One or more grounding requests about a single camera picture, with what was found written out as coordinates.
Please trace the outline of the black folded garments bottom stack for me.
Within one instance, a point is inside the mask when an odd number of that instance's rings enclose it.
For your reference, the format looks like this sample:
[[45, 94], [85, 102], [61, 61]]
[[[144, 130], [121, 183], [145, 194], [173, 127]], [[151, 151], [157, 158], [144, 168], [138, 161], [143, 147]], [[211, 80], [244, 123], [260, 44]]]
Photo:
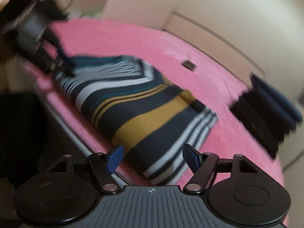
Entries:
[[284, 135], [296, 128], [296, 122], [274, 109], [255, 91], [243, 93], [230, 111], [273, 159]]

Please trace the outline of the top navy folded garment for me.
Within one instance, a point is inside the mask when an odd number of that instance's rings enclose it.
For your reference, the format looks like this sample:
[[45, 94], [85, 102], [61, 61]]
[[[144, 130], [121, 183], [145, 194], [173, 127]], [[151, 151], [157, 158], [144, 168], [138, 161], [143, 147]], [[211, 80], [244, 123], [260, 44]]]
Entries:
[[253, 91], [290, 130], [295, 130], [297, 124], [302, 123], [302, 114], [283, 94], [255, 74], [251, 74], [250, 80]]

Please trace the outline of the bed frame edge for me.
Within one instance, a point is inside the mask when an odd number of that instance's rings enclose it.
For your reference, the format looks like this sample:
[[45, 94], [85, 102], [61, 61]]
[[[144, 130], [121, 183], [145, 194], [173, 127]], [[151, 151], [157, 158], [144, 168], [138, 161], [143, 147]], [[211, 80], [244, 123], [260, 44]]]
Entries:
[[92, 153], [106, 153], [112, 148], [61, 95], [38, 88], [35, 92], [46, 107], [67, 153], [84, 159]]

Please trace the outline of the striped knit sweater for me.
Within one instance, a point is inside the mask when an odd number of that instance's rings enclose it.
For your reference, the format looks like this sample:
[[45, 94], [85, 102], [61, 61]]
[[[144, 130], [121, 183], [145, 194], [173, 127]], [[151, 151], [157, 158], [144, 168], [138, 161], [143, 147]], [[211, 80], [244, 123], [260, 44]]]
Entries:
[[72, 105], [154, 185], [176, 184], [186, 170], [182, 149], [200, 149], [217, 114], [148, 62], [128, 55], [76, 56], [55, 73]]

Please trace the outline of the green box on floor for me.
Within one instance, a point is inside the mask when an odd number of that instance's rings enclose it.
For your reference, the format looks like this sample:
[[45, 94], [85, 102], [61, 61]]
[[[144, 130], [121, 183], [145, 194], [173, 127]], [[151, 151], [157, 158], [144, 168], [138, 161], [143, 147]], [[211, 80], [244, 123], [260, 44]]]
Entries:
[[87, 18], [87, 19], [98, 19], [101, 18], [103, 15], [103, 12], [101, 10], [86, 10], [83, 11], [80, 17]]

